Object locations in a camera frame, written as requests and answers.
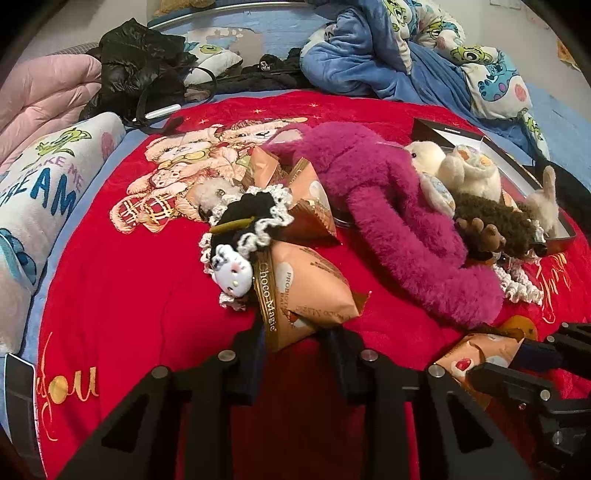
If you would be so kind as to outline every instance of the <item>cartoon bedding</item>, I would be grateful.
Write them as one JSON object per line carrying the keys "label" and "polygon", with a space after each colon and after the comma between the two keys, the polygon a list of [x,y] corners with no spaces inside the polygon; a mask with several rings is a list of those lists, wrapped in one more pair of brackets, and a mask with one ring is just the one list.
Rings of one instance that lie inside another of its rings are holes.
{"label": "cartoon bedding", "polygon": [[[146,139],[87,199],[90,207],[71,226],[49,286],[38,344],[37,413],[50,480],[151,368],[198,365],[252,324],[252,309],[218,305],[219,288],[203,273],[197,243],[209,226],[177,207],[187,185],[199,181],[183,175],[182,166],[201,164],[208,168],[201,175],[239,177],[254,146],[295,123],[353,121],[402,144],[410,142],[416,117],[475,130],[438,106],[314,92],[234,98],[175,115],[184,117],[183,135]],[[463,336],[411,301],[355,230],[340,230],[339,239],[341,245],[317,250],[352,289],[372,292],[363,315],[346,324],[367,347],[423,369]],[[586,321],[590,267],[591,251],[580,235],[562,257],[547,257],[538,272],[530,271],[538,285],[554,277],[557,293],[553,289],[542,306],[505,302],[497,322],[526,315],[543,338],[563,319]],[[564,372],[553,380],[565,397],[586,395],[591,387]],[[232,422],[237,479],[359,477],[363,409],[344,404],[313,339],[268,357],[256,404],[235,408]],[[522,446],[523,435],[512,432]]]}
{"label": "cartoon bedding", "polygon": [[[314,0],[315,5],[331,0]],[[301,69],[331,93],[441,105],[510,139],[530,157],[550,158],[528,113],[531,99],[502,51],[467,43],[462,26],[431,0],[346,0],[336,22],[302,49]]]}

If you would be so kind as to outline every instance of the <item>stuffed animal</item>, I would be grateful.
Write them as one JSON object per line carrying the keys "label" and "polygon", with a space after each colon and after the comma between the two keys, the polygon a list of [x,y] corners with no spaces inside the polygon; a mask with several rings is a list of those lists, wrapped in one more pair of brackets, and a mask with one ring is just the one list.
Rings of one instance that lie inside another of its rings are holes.
{"label": "stuffed animal", "polygon": [[447,155],[434,142],[413,142],[405,147],[417,171],[437,177],[452,193],[469,193],[496,202],[501,198],[501,174],[487,156],[458,145]]}
{"label": "stuffed animal", "polygon": [[493,253],[501,252],[505,247],[506,239],[497,227],[491,223],[485,226],[479,218],[473,218],[471,222],[458,218],[456,227],[468,247],[469,258],[488,262],[495,258]]}
{"label": "stuffed animal", "polygon": [[308,159],[331,205],[350,212],[392,278],[426,310],[465,326],[496,318],[496,275],[461,268],[466,247],[453,221],[427,203],[402,146],[359,124],[328,122],[286,127],[262,148],[291,165]]}
{"label": "stuffed animal", "polygon": [[506,239],[503,252],[514,258],[523,258],[535,243],[535,225],[524,212],[467,193],[455,193],[456,219],[471,222],[481,219],[496,226]]}
{"label": "stuffed animal", "polygon": [[467,145],[458,145],[446,155],[437,178],[452,193],[469,193],[495,202],[501,199],[499,168],[486,155]]}
{"label": "stuffed animal", "polygon": [[549,237],[557,235],[558,204],[556,203],[556,173],[547,166],[543,173],[543,188],[530,193],[522,204],[532,220],[538,220]]}
{"label": "stuffed animal", "polygon": [[411,154],[413,167],[437,177],[441,162],[445,159],[445,152],[435,142],[413,142],[404,147]]}

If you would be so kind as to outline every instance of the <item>fluffy pink plush arm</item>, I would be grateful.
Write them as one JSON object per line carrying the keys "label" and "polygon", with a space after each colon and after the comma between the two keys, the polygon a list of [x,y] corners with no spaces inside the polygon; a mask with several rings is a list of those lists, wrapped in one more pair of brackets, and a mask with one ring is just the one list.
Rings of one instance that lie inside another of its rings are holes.
{"label": "fluffy pink plush arm", "polygon": [[428,312],[466,327],[496,319],[503,294],[491,288],[498,279],[490,268],[457,269],[441,260],[425,248],[377,186],[350,192],[348,204],[380,263]]}

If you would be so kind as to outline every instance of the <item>blue blanket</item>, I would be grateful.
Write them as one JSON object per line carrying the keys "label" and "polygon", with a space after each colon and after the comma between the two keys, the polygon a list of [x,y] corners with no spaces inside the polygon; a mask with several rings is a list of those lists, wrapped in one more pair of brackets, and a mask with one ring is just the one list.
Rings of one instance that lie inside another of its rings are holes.
{"label": "blue blanket", "polygon": [[476,116],[462,67],[436,51],[409,41],[412,69],[407,74],[402,64],[397,65],[400,47],[389,21],[384,21],[382,2],[352,2],[360,8],[342,11],[336,23],[326,28],[325,41],[303,50],[301,68],[312,84],[341,95],[374,93],[386,100],[444,106],[471,124],[509,139],[533,158],[540,153],[518,119]]}

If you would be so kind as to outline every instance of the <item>brown plush toy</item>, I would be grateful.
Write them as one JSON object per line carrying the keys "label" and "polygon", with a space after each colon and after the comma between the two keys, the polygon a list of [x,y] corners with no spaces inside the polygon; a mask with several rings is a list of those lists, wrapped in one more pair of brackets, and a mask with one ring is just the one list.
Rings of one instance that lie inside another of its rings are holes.
{"label": "brown plush toy", "polygon": [[523,258],[534,247],[535,227],[524,212],[467,193],[452,195],[456,202],[454,217],[468,222],[478,218],[484,225],[496,226],[506,240],[503,252],[510,257]]}
{"label": "brown plush toy", "polygon": [[469,223],[466,219],[458,218],[456,227],[468,248],[468,257],[478,262],[493,260],[494,252],[503,250],[506,239],[493,224],[484,225],[479,218],[473,218]]}

